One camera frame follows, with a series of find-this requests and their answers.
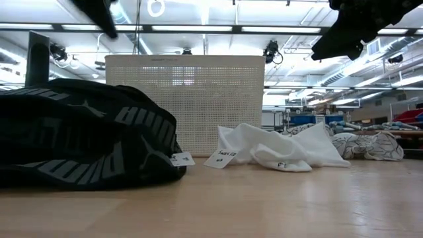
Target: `wooden table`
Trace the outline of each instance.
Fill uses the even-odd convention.
[[[104,192],[0,191],[0,237],[423,237],[423,161],[283,173],[190,167]]]

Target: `black stand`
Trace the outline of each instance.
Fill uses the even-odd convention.
[[[29,32],[25,87],[47,83],[50,74],[50,39]]]

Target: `black duffel bag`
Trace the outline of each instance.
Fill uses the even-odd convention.
[[[176,119],[141,91],[75,79],[0,92],[0,175],[75,190],[180,179]]]

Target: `blue bin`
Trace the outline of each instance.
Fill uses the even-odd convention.
[[[329,124],[331,122],[341,122],[344,120],[343,116],[326,116],[325,121],[326,124]]]
[[[314,116],[291,116],[291,123],[295,125],[304,125],[308,123],[314,123]]]

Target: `white ring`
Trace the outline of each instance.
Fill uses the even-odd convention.
[[[160,10],[157,13],[153,12],[153,9],[151,9],[151,6],[153,3],[160,3]],[[165,12],[165,1],[164,0],[149,0],[147,3],[147,11],[148,14],[152,17],[159,17]]]

